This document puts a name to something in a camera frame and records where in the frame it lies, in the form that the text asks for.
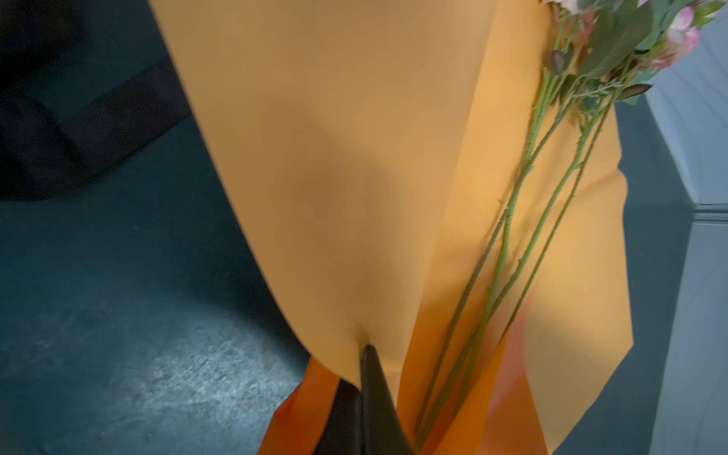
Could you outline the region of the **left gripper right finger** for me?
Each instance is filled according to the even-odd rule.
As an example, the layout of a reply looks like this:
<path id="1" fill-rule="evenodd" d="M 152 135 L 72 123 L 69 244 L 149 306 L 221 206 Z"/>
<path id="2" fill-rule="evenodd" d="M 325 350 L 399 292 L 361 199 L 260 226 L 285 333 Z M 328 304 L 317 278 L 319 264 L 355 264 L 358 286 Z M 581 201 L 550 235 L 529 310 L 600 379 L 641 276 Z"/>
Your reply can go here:
<path id="1" fill-rule="evenodd" d="M 367 345 L 361 356 L 362 453 L 366 455 L 413 455 L 401 427 L 375 346 Z"/>

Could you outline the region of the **orange wrapping paper sheet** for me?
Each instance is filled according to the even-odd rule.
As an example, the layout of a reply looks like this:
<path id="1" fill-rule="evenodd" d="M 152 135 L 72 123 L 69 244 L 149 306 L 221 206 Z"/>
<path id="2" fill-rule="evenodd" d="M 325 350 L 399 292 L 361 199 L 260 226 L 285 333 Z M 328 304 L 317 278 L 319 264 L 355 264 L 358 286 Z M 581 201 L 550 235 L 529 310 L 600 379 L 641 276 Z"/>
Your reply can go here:
<path id="1" fill-rule="evenodd" d="M 447 325 L 507 197 L 554 30 L 536 1 L 155 1 L 227 198 L 311 354 L 260 451 L 310 454 L 377 349 L 413 436 Z M 615 115 L 427 454 L 551 454 L 632 346 Z"/>

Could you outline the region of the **dark pink fake flower stem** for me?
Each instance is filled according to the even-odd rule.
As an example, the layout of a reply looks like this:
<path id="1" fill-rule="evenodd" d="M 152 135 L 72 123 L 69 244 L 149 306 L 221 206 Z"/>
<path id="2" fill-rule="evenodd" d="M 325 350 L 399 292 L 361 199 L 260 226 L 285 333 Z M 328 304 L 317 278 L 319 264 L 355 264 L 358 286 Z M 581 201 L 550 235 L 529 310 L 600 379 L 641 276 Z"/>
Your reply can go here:
<path id="1" fill-rule="evenodd" d="M 585 174 L 608 113 L 618 104 L 650 90 L 646 77 L 664 50 L 661 13 L 656 1 L 554 1 L 557 33 L 541 66 L 521 163 L 494 237 L 507 248 L 519 197 L 557 128 L 576 119 L 579 136 L 570 164 L 555 186 L 514 271 L 504 276 L 501 251 L 485 307 L 491 320 L 512 293 L 521 275 L 528 276 L 519 294 L 522 305 L 568 212 Z"/>

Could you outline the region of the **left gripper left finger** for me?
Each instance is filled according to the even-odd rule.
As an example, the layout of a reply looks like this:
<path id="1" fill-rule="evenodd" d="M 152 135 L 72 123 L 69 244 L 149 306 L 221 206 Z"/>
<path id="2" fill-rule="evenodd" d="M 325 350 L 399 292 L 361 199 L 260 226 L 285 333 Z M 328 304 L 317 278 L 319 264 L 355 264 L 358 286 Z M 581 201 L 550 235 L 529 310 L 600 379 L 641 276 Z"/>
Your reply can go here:
<path id="1" fill-rule="evenodd" d="M 362 455 L 362 394 L 341 379 L 313 455 Z"/>

